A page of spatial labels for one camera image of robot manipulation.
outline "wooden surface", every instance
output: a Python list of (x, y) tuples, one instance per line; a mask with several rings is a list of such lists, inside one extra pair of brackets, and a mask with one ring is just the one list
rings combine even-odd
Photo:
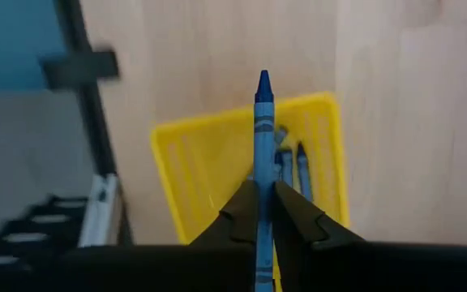
[(467, 243), (467, 2), (82, 0), (133, 232), (174, 242), (149, 148), (153, 125), (250, 104), (268, 68), (279, 97), (335, 90), (353, 229)]

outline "blue crayon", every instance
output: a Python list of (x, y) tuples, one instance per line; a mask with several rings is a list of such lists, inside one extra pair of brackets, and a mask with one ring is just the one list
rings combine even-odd
[(293, 187), (293, 152), (291, 149), (280, 151), (282, 156), (282, 180)]
[[(284, 141), (285, 137), (288, 135), (288, 129), (285, 127), (280, 126), (279, 129), (275, 133), (275, 149), (279, 148), (281, 146), (282, 141)], [(248, 174), (248, 177), (246, 179), (252, 179), (253, 180), (253, 168), (251, 169), (250, 174)]]
[(260, 72), (254, 107), (254, 179), (259, 187), (255, 246), (255, 291), (273, 291), (273, 233), (270, 202), (275, 172), (275, 106), (268, 71)]
[(282, 153), (280, 151), (275, 153), (275, 166), (273, 170), (275, 171), (275, 180), (282, 180)]
[(309, 178), (309, 163), (307, 162), (307, 156), (302, 142), (298, 143), (297, 167), (298, 178), (300, 180), (300, 192), (311, 202), (313, 200), (313, 192), (311, 191), (311, 181)]

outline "yellow plastic basket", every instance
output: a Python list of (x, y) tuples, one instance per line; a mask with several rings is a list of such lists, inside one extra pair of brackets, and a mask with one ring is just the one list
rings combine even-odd
[[(276, 102), (276, 125), (302, 141), (309, 160), (314, 203), (349, 225), (338, 106), (330, 92)], [(217, 217), (253, 162), (253, 107), (158, 126), (152, 149), (178, 238), (190, 243)], [(297, 184), (296, 162), (293, 182)]]

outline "yellow basket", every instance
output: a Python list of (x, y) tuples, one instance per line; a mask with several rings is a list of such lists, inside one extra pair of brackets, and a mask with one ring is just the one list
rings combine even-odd
[[(338, 106), (329, 92), (276, 102), (276, 125), (302, 141), (309, 160), (314, 203), (349, 225)], [(190, 243), (217, 217), (253, 163), (253, 107), (158, 126), (152, 149), (178, 238)], [(293, 182), (297, 179), (293, 164)]]

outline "gray floor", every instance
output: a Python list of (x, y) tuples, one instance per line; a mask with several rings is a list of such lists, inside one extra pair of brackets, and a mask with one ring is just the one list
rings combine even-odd
[(0, 222), (47, 193), (87, 195), (92, 174), (72, 92), (0, 94)]

